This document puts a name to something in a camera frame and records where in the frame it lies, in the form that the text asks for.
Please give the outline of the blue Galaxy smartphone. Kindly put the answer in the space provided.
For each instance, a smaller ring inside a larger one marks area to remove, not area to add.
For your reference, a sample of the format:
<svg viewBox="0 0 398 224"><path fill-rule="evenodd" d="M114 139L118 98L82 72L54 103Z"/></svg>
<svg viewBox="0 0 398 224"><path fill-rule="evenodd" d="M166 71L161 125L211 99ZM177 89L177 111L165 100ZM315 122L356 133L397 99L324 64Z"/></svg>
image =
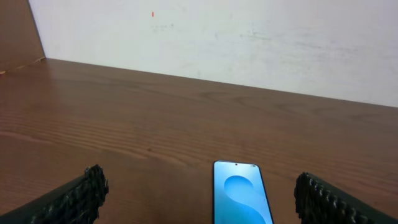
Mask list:
<svg viewBox="0 0 398 224"><path fill-rule="evenodd" d="M258 165L213 163L213 224L274 224Z"/></svg>

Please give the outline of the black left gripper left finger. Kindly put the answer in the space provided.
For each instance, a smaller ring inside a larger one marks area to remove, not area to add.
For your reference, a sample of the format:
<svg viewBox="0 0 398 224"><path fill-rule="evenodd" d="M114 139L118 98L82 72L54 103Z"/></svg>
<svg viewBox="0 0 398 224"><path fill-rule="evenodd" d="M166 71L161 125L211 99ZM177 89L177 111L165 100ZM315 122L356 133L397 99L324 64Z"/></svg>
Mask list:
<svg viewBox="0 0 398 224"><path fill-rule="evenodd" d="M108 180L98 164L82 176L1 215L1 223L94 223L109 192Z"/></svg>

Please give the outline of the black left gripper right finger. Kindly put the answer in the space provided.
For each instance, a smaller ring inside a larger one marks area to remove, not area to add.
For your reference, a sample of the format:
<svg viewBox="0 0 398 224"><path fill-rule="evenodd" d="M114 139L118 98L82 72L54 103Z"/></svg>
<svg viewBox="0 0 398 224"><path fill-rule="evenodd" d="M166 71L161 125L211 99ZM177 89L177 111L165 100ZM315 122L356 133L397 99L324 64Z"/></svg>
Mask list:
<svg viewBox="0 0 398 224"><path fill-rule="evenodd" d="M397 219L308 172L298 176L294 197L301 224L397 224Z"/></svg>

